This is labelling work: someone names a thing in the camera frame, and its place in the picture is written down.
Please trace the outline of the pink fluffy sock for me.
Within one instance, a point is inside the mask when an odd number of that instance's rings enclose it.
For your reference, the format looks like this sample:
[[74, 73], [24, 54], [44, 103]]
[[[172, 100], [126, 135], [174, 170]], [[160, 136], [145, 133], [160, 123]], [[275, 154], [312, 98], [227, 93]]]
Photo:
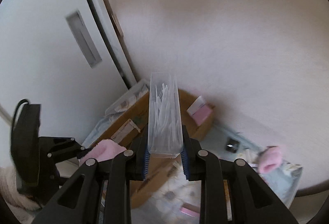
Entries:
[[79, 160], [79, 166], [82, 166], [90, 158], [96, 159], [97, 162], [113, 159], [126, 150], [125, 147], [120, 146], [111, 139], [101, 140], [90, 152]]
[[283, 160], [280, 147], [269, 147], [259, 156], [258, 171], [260, 174], [267, 174], [277, 169]]

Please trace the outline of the clear plastic straw box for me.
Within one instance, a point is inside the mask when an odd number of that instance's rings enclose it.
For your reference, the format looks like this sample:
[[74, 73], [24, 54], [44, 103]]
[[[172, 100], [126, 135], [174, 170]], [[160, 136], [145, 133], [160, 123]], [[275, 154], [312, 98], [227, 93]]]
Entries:
[[158, 158], [175, 158], [183, 150], [177, 80], [169, 73], [151, 74], [147, 149]]

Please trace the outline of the pink long box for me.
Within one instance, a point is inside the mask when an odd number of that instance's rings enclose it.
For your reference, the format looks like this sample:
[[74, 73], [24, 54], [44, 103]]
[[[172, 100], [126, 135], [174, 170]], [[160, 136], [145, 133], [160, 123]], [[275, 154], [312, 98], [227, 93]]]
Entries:
[[200, 208], [189, 203], [183, 203], [180, 211], [191, 217], [200, 217]]

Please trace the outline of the black small cap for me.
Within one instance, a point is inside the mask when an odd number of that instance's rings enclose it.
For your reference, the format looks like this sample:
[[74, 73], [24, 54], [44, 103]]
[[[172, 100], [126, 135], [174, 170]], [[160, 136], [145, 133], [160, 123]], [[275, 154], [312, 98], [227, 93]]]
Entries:
[[226, 142], [226, 146], [225, 146], [225, 150], [227, 152], [231, 152], [231, 153], [237, 153], [237, 151], [239, 150], [239, 147], [240, 147], [240, 142], [235, 140], [235, 139], [232, 139], [232, 138], [229, 138]]

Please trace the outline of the white plastic tray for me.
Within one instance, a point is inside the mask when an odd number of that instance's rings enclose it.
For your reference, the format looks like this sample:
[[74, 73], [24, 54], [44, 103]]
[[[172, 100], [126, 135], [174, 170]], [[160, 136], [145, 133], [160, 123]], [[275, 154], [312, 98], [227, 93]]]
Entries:
[[[92, 143], [123, 112], [127, 111], [138, 99], [148, 93], [148, 90], [148, 83], [145, 80], [141, 80], [108, 107], [104, 116], [83, 141], [83, 146], [86, 148], [91, 147]], [[225, 150], [226, 142], [229, 138], [240, 142], [239, 150], [235, 154]], [[210, 150], [216, 156], [222, 157], [224, 160], [234, 161], [237, 158], [242, 158], [253, 166], [256, 166], [256, 156], [261, 152], [259, 146], [213, 122], [210, 131], [200, 143], [202, 147]], [[188, 182], [183, 175], [180, 163], [174, 162], [174, 166], [172, 177], [152, 194], [146, 203], [132, 209], [133, 223], [198, 223], [198, 217], [194, 218], [183, 214], [180, 208], [183, 203], [199, 207], [201, 183]], [[301, 166], [284, 161], [279, 168], [263, 174], [261, 177], [280, 200], [289, 207], [297, 192], [302, 170]]]

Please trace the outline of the brown cardboard box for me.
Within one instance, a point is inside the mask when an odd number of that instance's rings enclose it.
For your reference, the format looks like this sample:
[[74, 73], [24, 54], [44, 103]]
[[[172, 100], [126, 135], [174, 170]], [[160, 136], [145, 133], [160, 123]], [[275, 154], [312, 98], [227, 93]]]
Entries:
[[[197, 116], [201, 117], [202, 122], [196, 123], [189, 115], [187, 109], [195, 102], [196, 96], [179, 90], [180, 115], [181, 122], [186, 127], [189, 136], [198, 141], [202, 141], [210, 131], [214, 121], [214, 106], [206, 103], [201, 109], [197, 110]], [[148, 130], [148, 113], [149, 113], [149, 93], [138, 99], [127, 111], [123, 112], [102, 135], [92, 143], [96, 146], [100, 141], [105, 139], [118, 139], [117, 144], [127, 148], [131, 142]], [[131, 208], [138, 208], [159, 190], [173, 175], [174, 162], [181, 162], [180, 157], [174, 153], [182, 149], [176, 145], [176, 139], [158, 138], [154, 140], [155, 151], [151, 152], [148, 173], [144, 181], [131, 181]]]

